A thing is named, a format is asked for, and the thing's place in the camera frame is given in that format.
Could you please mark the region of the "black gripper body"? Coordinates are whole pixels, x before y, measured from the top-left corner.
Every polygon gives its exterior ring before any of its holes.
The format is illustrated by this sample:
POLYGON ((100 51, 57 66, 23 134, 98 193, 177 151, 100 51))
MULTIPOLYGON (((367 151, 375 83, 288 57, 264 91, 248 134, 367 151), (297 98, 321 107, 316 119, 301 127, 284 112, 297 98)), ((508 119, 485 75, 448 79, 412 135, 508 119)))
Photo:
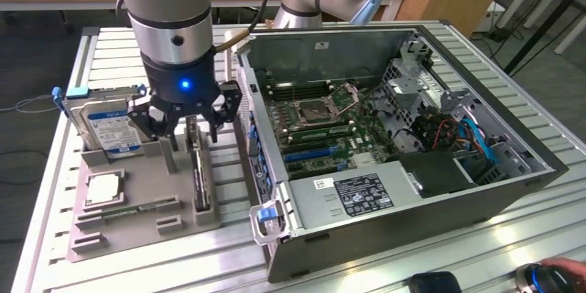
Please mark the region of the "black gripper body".
POLYGON ((214 80, 214 49, 182 64, 156 62, 144 53, 141 61, 150 89, 150 105, 169 113, 176 106, 188 108, 200 104, 208 108, 220 96, 214 80))

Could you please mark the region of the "person's hand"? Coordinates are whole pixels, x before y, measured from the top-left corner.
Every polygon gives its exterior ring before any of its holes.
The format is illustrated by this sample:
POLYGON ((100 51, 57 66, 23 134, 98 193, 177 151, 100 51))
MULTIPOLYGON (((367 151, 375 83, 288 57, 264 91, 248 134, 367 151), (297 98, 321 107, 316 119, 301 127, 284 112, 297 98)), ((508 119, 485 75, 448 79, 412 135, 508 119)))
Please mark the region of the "person's hand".
POLYGON ((571 272, 576 277, 579 277, 581 281, 584 281, 584 277, 586 277, 584 262, 563 257, 553 257, 553 258, 541 259, 540 264, 544 266, 557 266, 563 268, 565 271, 571 272))

